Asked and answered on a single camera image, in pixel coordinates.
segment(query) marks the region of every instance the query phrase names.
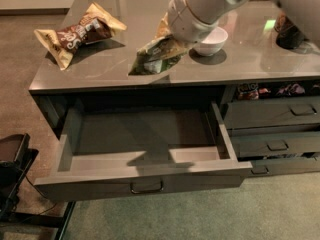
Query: drawer handle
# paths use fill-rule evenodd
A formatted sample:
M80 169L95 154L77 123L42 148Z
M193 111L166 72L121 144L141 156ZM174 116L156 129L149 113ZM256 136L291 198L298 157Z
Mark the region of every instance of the drawer handle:
M294 112L294 110L292 108L290 108L290 112L294 116L314 116L314 115L316 115L318 113L317 110L311 105L310 105L310 107L311 107L311 111L310 112L296 113L296 112Z
M265 166L264 168L266 169L264 172L254 172L253 170L251 170L251 173L252 173L253 175L267 175L267 174L269 174L270 172L269 172L268 167Z
M285 147L283 147L283 148L271 148L269 146L269 144L267 144L267 147L268 147L269 151L286 151L286 150L288 150L289 149L288 144L285 141L283 141L283 144L285 145Z
M134 186L134 184L133 184L133 183L130 183L131 193L132 193L132 194L135 194L135 195L159 193L159 192L162 192L162 191L163 191L163 188L164 188L164 186L163 186L163 181L160 181L160 188L157 188L157 189L136 191L136 190L134 190L133 186Z

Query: closed drawer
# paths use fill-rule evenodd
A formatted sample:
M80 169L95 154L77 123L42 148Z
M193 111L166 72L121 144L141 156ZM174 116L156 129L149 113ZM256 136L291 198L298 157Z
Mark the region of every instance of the closed drawer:
M267 157L320 151L320 131L238 136L232 137L231 141L238 157Z
M320 122L320 97L299 97L228 103L227 129Z
M86 114L70 109L56 164L35 184L56 201L239 186L238 162L216 104Z
M319 158L279 158L252 161L250 177L319 172Z

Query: white bowl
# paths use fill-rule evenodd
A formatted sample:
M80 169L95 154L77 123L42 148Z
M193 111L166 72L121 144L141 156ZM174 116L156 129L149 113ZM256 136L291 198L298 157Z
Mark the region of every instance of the white bowl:
M193 49L201 56L212 56L221 50L227 39L227 31L216 27L201 43L196 44Z

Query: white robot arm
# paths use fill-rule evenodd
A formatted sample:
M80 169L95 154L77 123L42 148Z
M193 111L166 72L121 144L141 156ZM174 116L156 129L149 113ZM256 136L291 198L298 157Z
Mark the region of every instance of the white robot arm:
M249 0L171 0L168 24L173 36L183 42L201 42L219 18ZM320 0L271 0L318 47L320 47Z

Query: floor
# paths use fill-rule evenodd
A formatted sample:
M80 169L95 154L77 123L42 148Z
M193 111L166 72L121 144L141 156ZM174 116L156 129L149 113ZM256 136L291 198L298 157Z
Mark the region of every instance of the floor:
M57 29L64 15L0 17L0 138L29 133L39 150L28 177L48 175L58 140L28 93L46 51L36 28ZM27 182L18 211L55 204ZM46 214L60 215L65 204ZM54 239L55 231L0 224L0 239ZM82 239L320 239L320 173L254 178L240 188L78 202L66 232Z

